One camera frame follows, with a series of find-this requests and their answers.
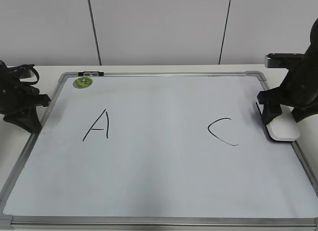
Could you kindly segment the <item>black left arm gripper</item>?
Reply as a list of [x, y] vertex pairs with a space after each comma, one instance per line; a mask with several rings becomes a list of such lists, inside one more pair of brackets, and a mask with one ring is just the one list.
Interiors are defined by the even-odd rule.
[[36, 107], [47, 107], [51, 101], [35, 87], [39, 74], [34, 67], [34, 64], [8, 67], [0, 62], [0, 113], [5, 115], [5, 122], [29, 133], [39, 133], [42, 129]]

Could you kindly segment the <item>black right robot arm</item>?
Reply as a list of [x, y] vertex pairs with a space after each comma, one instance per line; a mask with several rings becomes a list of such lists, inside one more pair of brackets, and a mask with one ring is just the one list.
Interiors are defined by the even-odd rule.
[[318, 22], [310, 33], [310, 45], [304, 54], [270, 53], [266, 55], [267, 68], [286, 68], [285, 78], [278, 87], [259, 92], [264, 125], [282, 115], [281, 105], [292, 107], [296, 122], [318, 113]]

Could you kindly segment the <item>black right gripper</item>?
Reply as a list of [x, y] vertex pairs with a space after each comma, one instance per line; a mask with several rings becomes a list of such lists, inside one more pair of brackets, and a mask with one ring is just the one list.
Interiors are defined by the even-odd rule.
[[263, 104], [263, 125], [282, 114], [280, 104], [294, 107], [292, 115], [296, 123], [318, 114], [318, 63], [287, 62], [285, 67], [288, 72], [281, 84], [257, 96]]

